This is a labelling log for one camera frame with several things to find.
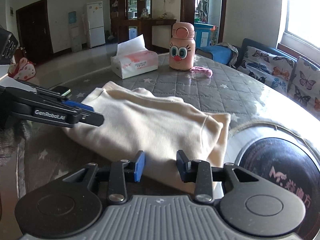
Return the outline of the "grey quilted star tablecloth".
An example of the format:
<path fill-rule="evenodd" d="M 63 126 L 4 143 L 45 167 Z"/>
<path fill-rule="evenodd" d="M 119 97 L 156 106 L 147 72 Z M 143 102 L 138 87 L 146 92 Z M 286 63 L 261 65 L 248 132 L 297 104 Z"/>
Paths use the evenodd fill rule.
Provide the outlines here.
<path fill-rule="evenodd" d="M 178 96 L 202 111 L 232 115 L 226 162 L 246 163 L 257 172 L 279 163 L 286 170 L 288 180 L 304 178 L 307 168 L 300 172 L 293 170 L 296 154 L 276 158 L 257 149 L 245 152 L 255 140 L 282 137 L 298 145 L 303 157 L 312 158 L 315 167 L 319 167 L 319 120 L 291 99 L 205 57 L 198 56 L 196 63 L 213 71 L 209 79 L 170 69 L 167 55 L 161 55 L 159 62 L 158 70 L 125 80 L 106 67 L 65 81 L 63 85 L 71 89 L 71 98 L 76 101 L 108 81 L 128 89 L 142 87 L 156 96 Z M 34 123 L 28 132 L 29 139 L 22 140 L 17 150 L 19 197 L 86 163 L 108 164 L 107 159 L 72 141 L 58 127 Z"/>

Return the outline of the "white pink tissue pack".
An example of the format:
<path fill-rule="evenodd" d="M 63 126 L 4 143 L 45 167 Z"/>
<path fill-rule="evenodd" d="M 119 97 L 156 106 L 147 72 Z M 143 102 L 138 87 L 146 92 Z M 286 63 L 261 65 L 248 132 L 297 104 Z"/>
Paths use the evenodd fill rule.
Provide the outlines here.
<path fill-rule="evenodd" d="M 116 56 L 111 57 L 111 70 L 121 79 L 158 69 L 158 54 L 147 50 L 144 36 L 119 43 Z"/>

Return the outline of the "water dispenser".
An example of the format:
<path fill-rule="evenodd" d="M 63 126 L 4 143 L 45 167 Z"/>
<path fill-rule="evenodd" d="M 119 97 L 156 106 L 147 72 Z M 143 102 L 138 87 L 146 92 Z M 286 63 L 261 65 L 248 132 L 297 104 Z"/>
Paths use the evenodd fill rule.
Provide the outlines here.
<path fill-rule="evenodd" d="M 68 26 L 71 39 L 71 49 L 73 53 L 77 53 L 82 50 L 80 28 L 77 22 L 76 11 L 68 13 Z"/>

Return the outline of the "blue plastic cabinet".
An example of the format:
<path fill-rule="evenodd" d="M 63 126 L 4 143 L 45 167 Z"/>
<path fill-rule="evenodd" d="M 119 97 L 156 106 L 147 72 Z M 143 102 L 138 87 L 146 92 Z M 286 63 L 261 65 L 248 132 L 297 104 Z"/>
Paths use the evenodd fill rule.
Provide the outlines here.
<path fill-rule="evenodd" d="M 210 45 L 211 35 L 215 31 L 216 26 L 206 23 L 194 23 L 196 48 L 207 47 Z"/>

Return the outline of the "red white polka dot bag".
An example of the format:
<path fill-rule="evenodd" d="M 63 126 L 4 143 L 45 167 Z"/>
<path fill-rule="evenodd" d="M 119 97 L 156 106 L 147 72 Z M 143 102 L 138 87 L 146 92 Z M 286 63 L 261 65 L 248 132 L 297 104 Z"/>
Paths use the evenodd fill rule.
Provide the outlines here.
<path fill-rule="evenodd" d="M 32 62 L 23 57 L 16 64 L 11 64 L 8 76 L 15 80 L 28 81 L 36 75 L 36 69 Z"/>

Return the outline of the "pink cartoon face bottle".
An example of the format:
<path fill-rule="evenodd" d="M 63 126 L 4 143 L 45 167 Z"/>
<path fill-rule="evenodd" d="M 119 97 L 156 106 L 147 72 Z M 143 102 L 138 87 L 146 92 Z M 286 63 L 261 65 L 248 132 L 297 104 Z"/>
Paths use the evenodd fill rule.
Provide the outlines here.
<path fill-rule="evenodd" d="M 188 71 L 194 66 L 196 43 L 195 29 L 191 23 L 177 22 L 172 26 L 169 46 L 169 67 Z"/>

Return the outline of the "butterfly cushion right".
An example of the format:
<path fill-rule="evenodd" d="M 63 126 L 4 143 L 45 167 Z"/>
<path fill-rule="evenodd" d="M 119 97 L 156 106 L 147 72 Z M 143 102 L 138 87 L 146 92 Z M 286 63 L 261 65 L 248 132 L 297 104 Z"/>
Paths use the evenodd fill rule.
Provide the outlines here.
<path fill-rule="evenodd" d="M 299 57 L 287 96 L 319 119 L 319 65 Z"/>

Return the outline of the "cream garment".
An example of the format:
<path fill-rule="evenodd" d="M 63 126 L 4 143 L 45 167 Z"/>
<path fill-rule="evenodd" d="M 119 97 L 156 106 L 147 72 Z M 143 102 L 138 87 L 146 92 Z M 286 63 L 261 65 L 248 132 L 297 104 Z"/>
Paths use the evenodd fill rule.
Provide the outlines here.
<path fill-rule="evenodd" d="M 102 114 L 99 126 L 78 123 L 66 135 L 110 161 L 145 153 L 144 175 L 164 185 L 191 193 L 176 167 L 182 150 L 190 160 L 221 167 L 227 148 L 231 116 L 207 113 L 175 96 L 157 97 L 145 88 L 129 90 L 114 82 L 96 88 L 85 99 Z"/>

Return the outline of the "butterfly cushion left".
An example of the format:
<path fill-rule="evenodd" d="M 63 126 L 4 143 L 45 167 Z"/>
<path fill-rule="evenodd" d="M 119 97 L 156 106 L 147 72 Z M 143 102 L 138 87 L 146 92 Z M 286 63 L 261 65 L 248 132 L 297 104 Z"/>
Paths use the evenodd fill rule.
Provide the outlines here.
<path fill-rule="evenodd" d="M 288 57 L 247 46 L 237 70 L 286 95 L 294 66 Z"/>

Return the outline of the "dark wooden display cabinet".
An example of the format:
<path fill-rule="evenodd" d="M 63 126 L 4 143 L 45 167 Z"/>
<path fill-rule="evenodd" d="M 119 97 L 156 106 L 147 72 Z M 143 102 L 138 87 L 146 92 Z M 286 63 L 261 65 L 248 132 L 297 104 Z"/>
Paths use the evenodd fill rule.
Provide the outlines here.
<path fill-rule="evenodd" d="M 118 43 L 143 35 L 146 48 L 157 53 L 169 50 L 153 44 L 153 27 L 172 28 L 177 21 L 167 12 L 153 17 L 152 0 L 110 0 L 110 20 L 111 34 Z"/>

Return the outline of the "black smartphone green case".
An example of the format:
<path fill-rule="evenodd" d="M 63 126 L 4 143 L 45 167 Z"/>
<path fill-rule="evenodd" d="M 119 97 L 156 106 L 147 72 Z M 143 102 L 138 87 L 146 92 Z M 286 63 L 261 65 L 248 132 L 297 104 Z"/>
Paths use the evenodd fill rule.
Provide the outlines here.
<path fill-rule="evenodd" d="M 56 86 L 52 92 L 59 93 L 61 96 L 67 96 L 71 93 L 71 89 L 65 86 Z"/>

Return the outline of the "dark blue sofa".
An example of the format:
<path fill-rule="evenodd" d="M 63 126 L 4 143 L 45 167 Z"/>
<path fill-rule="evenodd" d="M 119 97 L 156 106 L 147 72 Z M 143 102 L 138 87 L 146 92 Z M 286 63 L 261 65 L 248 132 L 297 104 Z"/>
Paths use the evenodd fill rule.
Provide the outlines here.
<path fill-rule="evenodd" d="M 228 43 L 196 49 L 196 54 L 230 66 L 289 97 L 319 118 L 319 65 L 294 58 L 248 38 L 240 48 Z"/>

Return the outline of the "black round induction hotplate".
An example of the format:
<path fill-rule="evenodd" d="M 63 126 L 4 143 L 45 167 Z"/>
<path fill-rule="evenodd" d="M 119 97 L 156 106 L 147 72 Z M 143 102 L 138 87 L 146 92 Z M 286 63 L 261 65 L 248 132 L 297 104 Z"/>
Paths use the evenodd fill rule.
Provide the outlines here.
<path fill-rule="evenodd" d="M 243 148 L 239 166 L 294 193 L 306 214 L 297 233 L 319 236 L 319 168 L 300 146 L 280 138 L 262 138 Z"/>

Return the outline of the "butterfly cushion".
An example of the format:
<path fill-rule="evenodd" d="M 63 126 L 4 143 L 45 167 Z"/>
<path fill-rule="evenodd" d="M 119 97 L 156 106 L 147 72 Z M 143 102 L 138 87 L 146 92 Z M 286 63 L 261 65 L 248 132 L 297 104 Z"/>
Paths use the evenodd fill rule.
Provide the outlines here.
<path fill-rule="evenodd" d="M 288 57 L 247 46 L 237 70 L 286 95 L 294 66 Z"/>
<path fill-rule="evenodd" d="M 299 57 L 287 96 L 319 119 L 319 65 Z"/>

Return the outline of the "dark wooden door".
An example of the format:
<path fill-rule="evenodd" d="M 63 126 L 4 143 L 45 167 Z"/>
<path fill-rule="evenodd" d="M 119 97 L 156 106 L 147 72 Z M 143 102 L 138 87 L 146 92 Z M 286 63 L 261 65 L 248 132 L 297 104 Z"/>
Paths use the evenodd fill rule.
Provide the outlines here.
<path fill-rule="evenodd" d="M 47 0 L 31 3 L 16 11 L 20 46 L 34 64 L 42 64 L 53 57 Z"/>

